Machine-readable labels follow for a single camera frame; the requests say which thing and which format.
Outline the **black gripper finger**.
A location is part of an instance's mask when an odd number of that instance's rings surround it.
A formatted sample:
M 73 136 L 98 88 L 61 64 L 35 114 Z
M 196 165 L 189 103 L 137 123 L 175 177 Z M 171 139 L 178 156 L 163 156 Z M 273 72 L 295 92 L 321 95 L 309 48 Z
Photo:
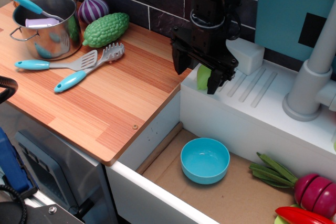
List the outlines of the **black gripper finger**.
M 187 68 L 194 68 L 194 60 L 190 56 L 191 47 L 180 42 L 172 42 L 172 57 L 174 69 L 178 75 L 182 74 Z
M 207 82 L 207 93 L 214 94 L 218 87 L 231 80 L 231 75 L 218 69 L 212 70 Z

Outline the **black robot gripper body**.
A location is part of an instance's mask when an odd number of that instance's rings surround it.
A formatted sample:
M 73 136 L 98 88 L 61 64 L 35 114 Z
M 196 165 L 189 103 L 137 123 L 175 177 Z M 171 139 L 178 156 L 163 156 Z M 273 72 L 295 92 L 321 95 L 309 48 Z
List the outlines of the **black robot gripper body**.
M 236 39 L 238 35 L 229 37 L 231 16 L 226 15 L 217 23 L 201 19 L 191 12 L 191 26 L 177 27 L 172 30 L 172 42 L 180 42 L 191 47 L 190 56 L 210 68 L 218 69 L 228 74 L 234 74 L 238 60 L 226 47 L 226 40 Z

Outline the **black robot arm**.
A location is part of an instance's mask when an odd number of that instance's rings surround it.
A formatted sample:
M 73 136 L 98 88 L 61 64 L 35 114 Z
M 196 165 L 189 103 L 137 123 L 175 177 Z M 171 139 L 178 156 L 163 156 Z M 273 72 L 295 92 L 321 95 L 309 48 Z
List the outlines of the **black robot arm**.
M 171 39 L 175 71 L 182 74 L 196 60 L 211 70 L 207 93 L 230 81 L 238 60 L 226 42 L 240 36 L 241 22 L 236 8 L 242 0 L 192 0 L 189 28 L 174 27 Z

